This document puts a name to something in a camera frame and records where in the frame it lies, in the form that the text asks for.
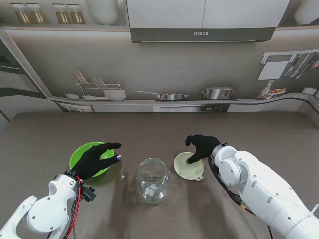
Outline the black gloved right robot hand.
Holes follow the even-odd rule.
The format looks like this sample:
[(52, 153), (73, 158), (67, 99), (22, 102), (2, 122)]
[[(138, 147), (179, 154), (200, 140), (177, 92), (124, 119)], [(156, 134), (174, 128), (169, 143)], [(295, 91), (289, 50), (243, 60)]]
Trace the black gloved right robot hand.
[(188, 136), (185, 141), (186, 146), (193, 144), (196, 148), (196, 153), (187, 160), (188, 164), (198, 162), (203, 158), (208, 158), (215, 147), (219, 146), (221, 142), (213, 136), (193, 135)]

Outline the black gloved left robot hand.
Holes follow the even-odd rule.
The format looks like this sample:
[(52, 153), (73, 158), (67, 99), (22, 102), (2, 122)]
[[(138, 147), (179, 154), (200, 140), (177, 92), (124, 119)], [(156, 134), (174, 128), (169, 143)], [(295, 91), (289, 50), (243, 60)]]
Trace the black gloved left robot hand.
[(121, 146), (120, 143), (103, 143), (91, 147), (84, 152), (70, 172), (75, 173), (82, 180), (93, 177), (100, 170), (104, 170), (121, 160), (118, 155), (108, 159), (100, 159), (100, 156), (107, 150), (119, 149)]

